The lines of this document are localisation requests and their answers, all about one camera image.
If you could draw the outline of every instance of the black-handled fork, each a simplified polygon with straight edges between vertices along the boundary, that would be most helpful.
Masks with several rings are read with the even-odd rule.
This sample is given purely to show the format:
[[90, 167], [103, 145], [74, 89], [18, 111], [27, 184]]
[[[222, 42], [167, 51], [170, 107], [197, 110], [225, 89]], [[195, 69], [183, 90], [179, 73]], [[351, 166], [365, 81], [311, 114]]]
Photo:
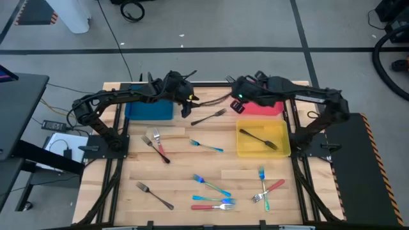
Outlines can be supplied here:
[[142, 184], [141, 182], [136, 183], [136, 186], [138, 188], [140, 188], [142, 191], [144, 192], [149, 192], [150, 194], [152, 194], [154, 197], [158, 198], [159, 201], [161, 201], [164, 205], [166, 205], [170, 210], [173, 210], [173, 205], [169, 204], [168, 202], [162, 200], [161, 198], [159, 198], [157, 195], [153, 194], [150, 190], [149, 187]]
[[198, 123], [200, 123], [200, 122], [202, 122], [202, 121], [204, 121], [204, 120], [206, 120], [206, 119], [208, 119], [208, 118], [211, 118], [211, 117], [213, 117], [213, 116], [221, 116], [221, 115], [223, 115], [225, 112], [226, 112], [226, 109], [222, 109], [222, 110], [220, 110], [220, 111], [215, 112], [215, 114], [213, 114], [213, 115], [211, 115], [211, 116], [208, 116], [207, 118], [200, 119], [199, 121], [193, 121], [190, 125], [192, 125], [192, 126], [197, 125]]
[[242, 134], [248, 135], [248, 136], [253, 137], [253, 138], [255, 138], [255, 139], [259, 140], [259, 141], [264, 142], [264, 144], [266, 144], [268, 147], [272, 148], [273, 150], [277, 150], [277, 148], [278, 148], [273, 142], [271, 142], [271, 141], [263, 141], [263, 140], [261, 140], [261, 139], [258, 138], [258, 137], [254, 137], [253, 135], [251, 135], [248, 131], [246, 131], [246, 130], [244, 130], [244, 129], [240, 129], [240, 132], [241, 132]]
[[153, 144], [152, 144], [151, 140], [149, 140], [148, 137], [146, 137], [145, 135], [143, 135], [141, 138], [142, 138], [142, 140], [143, 140], [149, 147], [152, 147], [154, 150], [156, 150], [156, 152], [159, 153], [159, 155], [162, 157], [162, 159], [164, 159], [165, 163], [167, 163], [167, 164], [171, 163], [171, 161], [170, 161], [167, 157], [163, 156], [163, 155], [159, 152], [159, 150], [157, 150], [155, 147], [153, 147]]

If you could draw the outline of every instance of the computer monitor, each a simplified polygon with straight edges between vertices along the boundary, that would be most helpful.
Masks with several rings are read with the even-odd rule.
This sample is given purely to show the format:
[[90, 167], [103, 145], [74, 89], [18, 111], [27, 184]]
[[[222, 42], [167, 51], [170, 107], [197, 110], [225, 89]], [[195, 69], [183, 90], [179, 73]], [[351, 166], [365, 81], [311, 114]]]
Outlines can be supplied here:
[[15, 75], [14, 73], [11, 73], [4, 66], [0, 65], [0, 83], [17, 81], [18, 79], [19, 77], [17, 75]]

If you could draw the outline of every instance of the chair wheel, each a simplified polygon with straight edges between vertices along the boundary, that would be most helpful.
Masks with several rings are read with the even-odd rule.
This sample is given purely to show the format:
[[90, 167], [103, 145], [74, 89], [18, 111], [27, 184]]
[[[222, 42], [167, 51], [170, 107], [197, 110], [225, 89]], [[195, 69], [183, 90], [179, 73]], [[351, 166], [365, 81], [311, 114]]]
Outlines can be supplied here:
[[31, 204], [31, 202], [26, 202], [26, 205], [24, 205], [24, 209], [23, 211], [28, 211], [33, 207], [33, 204]]

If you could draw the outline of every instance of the orange and black stripe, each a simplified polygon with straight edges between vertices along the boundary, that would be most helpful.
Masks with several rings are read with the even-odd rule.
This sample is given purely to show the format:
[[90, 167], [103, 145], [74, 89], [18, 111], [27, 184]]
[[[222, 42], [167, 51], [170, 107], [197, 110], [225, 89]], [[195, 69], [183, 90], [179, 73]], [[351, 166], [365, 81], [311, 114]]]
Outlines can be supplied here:
[[52, 13], [50, 25], [54, 25], [57, 22], [57, 19], [58, 19], [58, 14], [54, 11], [54, 13]]
[[344, 204], [343, 204], [343, 200], [341, 199], [341, 192], [339, 191], [339, 185], [338, 185], [338, 181], [337, 181], [337, 176], [335, 175], [335, 169], [332, 167], [332, 164], [331, 164], [331, 168], [332, 168], [332, 176], [334, 177], [335, 187], [336, 187], [337, 193], [338, 193], [339, 204], [341, 205], [341, 210], [342, 210], [343, 215], [344, 215], [344, 220], [346, 220]]
[[394, 207], [397, 222], [401, 226], [403, 226], [403, 219], [402, 219], [401, 213], [399, 212], [399, 208], [397, 207], [397, 203], [396, 203], [396, 200], [395, 200], [395, 197], [394, 197], [394, 193], [392, 191], [392, 187], [390, 186], [388, 177], [386, 175], [385, 168], [383, 167], [383, 162], [382, 162], [381, 156], [379, 155], [378, 147], [376, 147], [375, 140], [373, 138], [373, 134], [372, 134], [372, 131], [371, 131], [371, 127], [369, 126], [369, 123], [368, 123], [368, 119], [366, 118], [365, 114], [361, 113], [360, 115], [362, 116], [362, 119], [364, 120], [366, 131], [368, 132], [368, 137], [371, 140], [373, 152], [375, 153], [375, 158], [376, 158], [376, 161], [378, 162], [379, 170], [380, 170], [380, 172], [382, 174], [383, 181], [385, 182], [385, 187], [388, 190], [390, 202], [392, 203], [392, 206]]
[[17, 15], [17, 17], [16, 17], [16, 19], [15, 19], [15, 22], [14, 22], [14, 24], [15, 24], [16, 26], [19, 25], [20, 16], [21, 16], [21, 14], [22, 14], [24, 8], [26, 7], [26, 4], [27, 4], [27, 1], [24, 1], [23, 5], [22, 5], [21, 8], [20, 8], [19, 14]]

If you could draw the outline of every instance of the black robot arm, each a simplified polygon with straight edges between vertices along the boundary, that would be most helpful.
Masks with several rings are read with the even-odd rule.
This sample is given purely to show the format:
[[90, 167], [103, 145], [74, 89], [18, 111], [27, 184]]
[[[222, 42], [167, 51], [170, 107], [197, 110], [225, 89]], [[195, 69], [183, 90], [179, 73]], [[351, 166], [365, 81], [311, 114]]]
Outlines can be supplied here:
[[273, 107], [276, 102], [289, 99], [326, 105], [320, 116], [306, 127], [301, 127], [290, 138], [292, 148], [304, 149], [312, 141], [313, 136], [332, 124], [342, 123], [349, 119], [348, 102], [335, 89], [318, 89], [300, 86], [282, 77], [267, 77], [257, 72], [255, 77], [229, 78], [232, 85], [231, 96], [237, 99], [231, 107], [236, 112], [243, 112], [242, 104], [254, 102], [261, 106]]
[[182, 76], [178, 72], [170, 71], [164, 80], [153, 80], [149, 73], [148, 83], [137, 90], [112, 89], [112, 91], [99, 91], [74, 101], [72, 110], [78, 123], [90, 126], [104, 139], [111, 150], [119, 151], [123, 147], [123, 139], [117, 130], [108, 127], [99, 118], [105, 109], [114, 104], [127, 102], [155, 103], [160, 99], [166, 99], [182, 104], [181, 115], [186, 118], [190, 114], [191, 108], [198, 107], [198, 104], [193, 103], [192, 100], [199, 100], [198, 97], [194, 96], [192, 84], [186, 80], [188, 76]]

